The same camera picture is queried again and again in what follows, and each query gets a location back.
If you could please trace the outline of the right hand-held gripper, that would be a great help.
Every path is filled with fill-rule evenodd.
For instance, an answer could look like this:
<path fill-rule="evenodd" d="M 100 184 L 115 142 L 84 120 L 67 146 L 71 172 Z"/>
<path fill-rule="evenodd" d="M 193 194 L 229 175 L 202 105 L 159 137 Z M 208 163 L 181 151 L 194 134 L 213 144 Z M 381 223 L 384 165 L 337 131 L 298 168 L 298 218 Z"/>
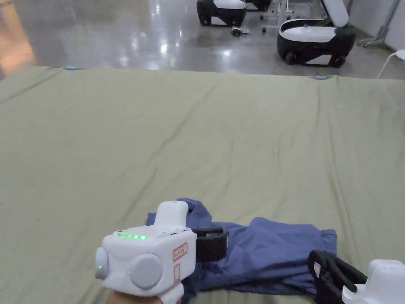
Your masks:
<path fill-rule="evenodd" d="M 367 277 L 335 255 L 313 250 L 308 269 L 314 279 L 316 304 L 405 303 L 405 265 L 398 260 L 371 261 Z"/>

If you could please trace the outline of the person's left hand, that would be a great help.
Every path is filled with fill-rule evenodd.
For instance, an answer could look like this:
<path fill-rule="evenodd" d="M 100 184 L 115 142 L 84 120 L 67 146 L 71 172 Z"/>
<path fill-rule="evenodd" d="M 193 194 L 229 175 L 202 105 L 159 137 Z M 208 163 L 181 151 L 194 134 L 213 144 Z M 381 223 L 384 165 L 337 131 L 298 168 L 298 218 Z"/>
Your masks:
<path fill-rule="evenodd" d="M 157 297 L 140 297 L 112 291 L 108 304 L 162 304 Z"/>

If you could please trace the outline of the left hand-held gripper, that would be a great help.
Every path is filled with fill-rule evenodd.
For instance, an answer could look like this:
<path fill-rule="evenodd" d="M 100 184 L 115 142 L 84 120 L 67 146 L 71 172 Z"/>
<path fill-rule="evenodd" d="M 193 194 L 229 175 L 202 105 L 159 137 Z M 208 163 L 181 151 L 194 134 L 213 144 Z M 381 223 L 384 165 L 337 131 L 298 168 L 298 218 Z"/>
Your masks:
<path fill-rule="evenodd" d="M 95 278 L 114 291 L 179 304 L 196 264 L 225 258 L 229 244 L 222 228 L 188 228 L 188 210 L 184 201 L 165 201 L 153 224 L 106 236 L 95 253 Z"/>

